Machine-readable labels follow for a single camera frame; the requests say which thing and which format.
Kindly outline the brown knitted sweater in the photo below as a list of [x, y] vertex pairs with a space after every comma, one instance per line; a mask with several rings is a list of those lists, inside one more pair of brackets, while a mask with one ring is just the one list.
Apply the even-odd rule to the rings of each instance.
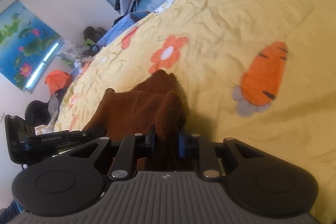
[[154, 156], [139, 160], [138, 168], [182, 169], [178, 137], [186, 115], [177, 86], [174, 74], [159, 70], [128, 92], [116, 93], [108, 88], [84, 129], [104, 127], [112, 141], [119, 141], [127, 135], [147, 134], [154, 126], [158, 137]]

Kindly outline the black fluffy garment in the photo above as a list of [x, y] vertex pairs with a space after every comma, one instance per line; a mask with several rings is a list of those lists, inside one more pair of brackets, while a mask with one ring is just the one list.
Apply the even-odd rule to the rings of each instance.
[[25, 121], [34, 127], [47, 125], [51, 120], [48, 103], [34, 100], [30, 102], [25, 111]]

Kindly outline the orange cloth bundle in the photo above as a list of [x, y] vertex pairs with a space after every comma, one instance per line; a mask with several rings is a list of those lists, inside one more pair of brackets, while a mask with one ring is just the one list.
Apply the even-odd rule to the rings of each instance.
[[45, 84], [49, 88], [50, 95], [54, 94], [57, 90], [67, 87], [72, 82], [72, 76], [61, 70], [50, 72], [45, 78]]

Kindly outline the blue lotus flower poster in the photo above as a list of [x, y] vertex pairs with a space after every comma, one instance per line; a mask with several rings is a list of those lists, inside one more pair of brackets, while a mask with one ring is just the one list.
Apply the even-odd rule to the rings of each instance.
[[20, 0], [1, 12], [1, 74], [31, 93], [64, 43]]

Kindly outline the yellow carrot print bedspread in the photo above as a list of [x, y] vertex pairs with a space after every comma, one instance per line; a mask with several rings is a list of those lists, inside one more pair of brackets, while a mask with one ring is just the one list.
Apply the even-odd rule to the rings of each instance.
[[95, 56], [56, 129], [82, 129], [108, 88], [127, 92], [160, 69], [178, 80], [187, 132], [308, 170], [312, 214], [335, 221], [335, 0], [168, 0]]

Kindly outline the light blue quilted blanket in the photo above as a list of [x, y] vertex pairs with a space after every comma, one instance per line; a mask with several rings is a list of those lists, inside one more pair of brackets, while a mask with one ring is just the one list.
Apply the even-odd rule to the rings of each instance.
[[99, 48], [106, 47], [115, 38], [120, 36], [125, 30], [136, 24], [139, 20], [147, 16], [149, 11], [131, 12], [115, 20], [114, 25], [106, 34], [96, 43]]

